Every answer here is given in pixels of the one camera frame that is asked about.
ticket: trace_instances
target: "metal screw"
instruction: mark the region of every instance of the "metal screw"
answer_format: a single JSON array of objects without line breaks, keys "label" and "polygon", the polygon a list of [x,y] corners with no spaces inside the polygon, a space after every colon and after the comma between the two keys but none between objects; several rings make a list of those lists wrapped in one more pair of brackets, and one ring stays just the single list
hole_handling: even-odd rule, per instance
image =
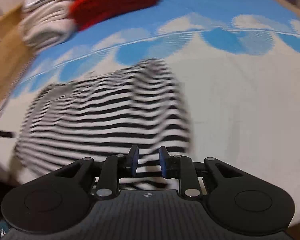
[{"label": "metal screw", "polygon": [[108,188],[101,188],[97,190],[96,194],[99,197],[108,197],[112,194],[112,191]]},{"label": "metal screw", "polygon": [[185,191],[185,195],[188,197],[197,197],[200,195],[200,191],[195,188],[189,188]]}]

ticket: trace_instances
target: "black and white stripes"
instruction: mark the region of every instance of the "black and white stripes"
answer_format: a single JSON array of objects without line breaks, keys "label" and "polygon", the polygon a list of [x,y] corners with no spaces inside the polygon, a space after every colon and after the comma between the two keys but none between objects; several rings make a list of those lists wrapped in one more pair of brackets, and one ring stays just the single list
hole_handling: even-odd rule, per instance
[{"label": "black and white stripes", "polygon": [[83,157],[127,154],[133,144],[139,146],[138,177],[161,175],[161,145],[171,154],[189,146],[178,82],[161,60],[47,86],[31,104],[15,149],[24,165],[43,175]]}]

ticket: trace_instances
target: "bed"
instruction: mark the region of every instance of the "bed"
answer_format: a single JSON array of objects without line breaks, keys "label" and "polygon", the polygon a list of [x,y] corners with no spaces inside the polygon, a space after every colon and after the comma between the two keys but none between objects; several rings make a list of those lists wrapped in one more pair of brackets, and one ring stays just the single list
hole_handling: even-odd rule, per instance
[{"label": "bed", "polygon": [[[160,0],[78,32],[34,59],[0,130],[18,134],[49,84],[148,58],[164,59],[181,84],[191,131],[186,154],[214,156],[285,189],[296,204],[291,224],[300,222],[300,19],[274,0]],[[0,138],[6,169],[16,140]],[[35,177],[28,169],[18,174],[23,183]]]}]

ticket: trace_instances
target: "red fabric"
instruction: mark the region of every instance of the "red fabric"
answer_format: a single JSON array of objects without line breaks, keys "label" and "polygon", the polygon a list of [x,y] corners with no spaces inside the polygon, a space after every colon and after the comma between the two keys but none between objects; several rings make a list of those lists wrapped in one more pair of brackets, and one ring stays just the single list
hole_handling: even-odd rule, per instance
[{"label": "red fabric", "polygon": [[157,0],[75,0],[71,16],[84,30],[113,16],[154,5]]}]

